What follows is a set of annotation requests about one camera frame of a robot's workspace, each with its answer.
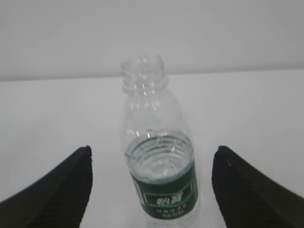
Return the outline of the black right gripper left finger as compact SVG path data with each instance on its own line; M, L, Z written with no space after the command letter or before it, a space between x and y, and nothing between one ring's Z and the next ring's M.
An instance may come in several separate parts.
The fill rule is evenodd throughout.
M80 147L42 178L2 201L0 226L78 228L92 185L92 150Z

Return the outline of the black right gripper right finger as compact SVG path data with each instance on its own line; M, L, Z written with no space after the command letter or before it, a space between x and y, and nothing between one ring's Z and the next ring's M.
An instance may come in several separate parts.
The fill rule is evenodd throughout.
M227 146L214 154L211 183L228 228L302 228L304 199Z

